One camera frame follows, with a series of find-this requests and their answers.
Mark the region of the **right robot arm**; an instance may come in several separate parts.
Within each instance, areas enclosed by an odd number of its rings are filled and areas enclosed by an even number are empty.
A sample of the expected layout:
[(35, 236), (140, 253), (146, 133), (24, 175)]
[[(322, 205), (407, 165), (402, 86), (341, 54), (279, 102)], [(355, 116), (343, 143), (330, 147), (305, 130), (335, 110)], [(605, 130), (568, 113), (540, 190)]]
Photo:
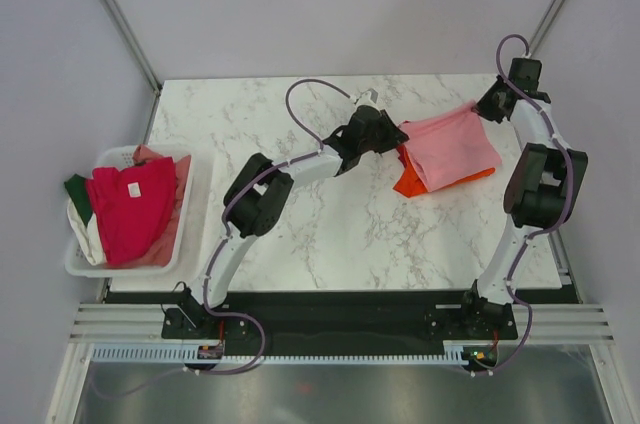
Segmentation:
[(508, 120), (521, 155), (503, 198), (503, 234), (457, 315), (460, 330), (469, 337), (500, 330), (511, 321), (527, 252), (538, 237), (555, 232), (570, 218), (588, 166), (587, 154), (572, 149), (555, 125), (551, 100), (538, 89), (541, 71), (538, 60), (513, 59), (509, 73), (498, 75), (473, 107), (485, 120)]

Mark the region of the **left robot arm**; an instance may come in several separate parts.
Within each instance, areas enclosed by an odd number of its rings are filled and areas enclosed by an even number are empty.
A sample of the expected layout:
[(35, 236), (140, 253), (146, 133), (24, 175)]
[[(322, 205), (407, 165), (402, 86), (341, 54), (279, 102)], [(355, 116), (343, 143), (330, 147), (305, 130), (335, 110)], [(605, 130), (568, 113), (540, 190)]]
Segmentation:
[(187, 310), (185, 326), (198, 337), (208, 337), (220, 318), (247, 318), (219, 307), (245, 255), (275, 227), (294, 190), (350, 171), (366, 153), (384, 154), (408, 141), (386, 111), (358, 105), (349, 122), (321, 139), (314, 151), (280, 161), (252, 155), (223, 198), (221, 235), (197, 278), (201, 289), (191, 291), (198, 303)]

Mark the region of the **pink t shirt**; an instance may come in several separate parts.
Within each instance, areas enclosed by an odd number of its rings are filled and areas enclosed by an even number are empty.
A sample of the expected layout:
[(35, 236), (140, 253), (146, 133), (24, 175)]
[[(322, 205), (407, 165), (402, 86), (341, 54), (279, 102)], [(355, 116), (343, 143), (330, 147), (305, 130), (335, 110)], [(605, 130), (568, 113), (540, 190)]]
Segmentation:
[(439, 116), (400, 125), (409, 140), (397, 151), (406, 155), (430, 193), (502, 164), (473, 106), (469, 102)]

